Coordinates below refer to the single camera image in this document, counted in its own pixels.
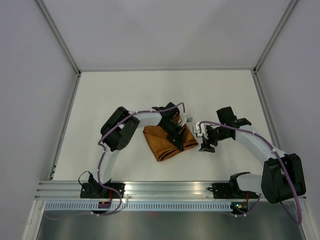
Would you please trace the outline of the brown cloth napkin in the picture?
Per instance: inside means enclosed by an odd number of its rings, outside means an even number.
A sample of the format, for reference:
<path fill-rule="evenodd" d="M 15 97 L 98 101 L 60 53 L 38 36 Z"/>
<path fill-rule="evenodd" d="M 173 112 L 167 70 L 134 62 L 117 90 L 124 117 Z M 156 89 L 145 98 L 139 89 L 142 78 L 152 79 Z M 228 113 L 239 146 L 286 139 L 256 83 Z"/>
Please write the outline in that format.
<path fill-rule="evenodd" d="M 196 147 L 199 143 L 191 133 L 187 125 L 184 125 L 183 151 Z M 181 153 L 167 140 L 167 133 L 160 126 L 146 126 L 143 129 L 145 140 L 158 162 L 168 160 Z"/>

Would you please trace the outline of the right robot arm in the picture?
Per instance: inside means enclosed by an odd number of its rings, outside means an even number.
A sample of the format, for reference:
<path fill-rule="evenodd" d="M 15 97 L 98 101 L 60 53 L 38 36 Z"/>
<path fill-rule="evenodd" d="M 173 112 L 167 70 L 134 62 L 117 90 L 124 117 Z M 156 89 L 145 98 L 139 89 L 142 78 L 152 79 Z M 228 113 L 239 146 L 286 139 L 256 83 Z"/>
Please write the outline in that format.
<path fill-rule="evenodd" d="M 249 120 L 237 118 L 230 106 L 216 113 L 218 122 L 200 121 L 192 127 L 193 133 L 202 139 L 200 151 L 214 153 L 220 141 L 233 139 L 262 165 L 260 174 L 245 171 L 231 175 L 228 181 L 231 196 L 256 193 L 276 204 L 306 193 L 302 161 L 297 154 L 288 154 L 272 145 Z"/>

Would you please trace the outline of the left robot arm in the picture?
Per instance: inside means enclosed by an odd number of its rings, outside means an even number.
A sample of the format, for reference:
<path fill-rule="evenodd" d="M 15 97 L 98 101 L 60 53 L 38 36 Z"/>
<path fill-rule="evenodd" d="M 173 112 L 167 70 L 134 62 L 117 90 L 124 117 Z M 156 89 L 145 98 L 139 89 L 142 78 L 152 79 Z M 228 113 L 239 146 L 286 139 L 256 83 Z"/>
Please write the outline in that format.
<path fill-rule="evenodd" d="M 166 139 L 176 149 L 184 149 L 185 124 L 192 119 L 180 112 L 179 106 L 168 103 L 165 107 L 149 110 L 129 111 L 118 107 L 100 130 L 102 155 L 97 170 L 89 174 L 87 182 L 81 184 L 81 199 L 121 199 L 125 185 L 112 183 L 112 171 L 121 150 L 132 140 L 137 129 L 156 126 L 167 134 Z"/>

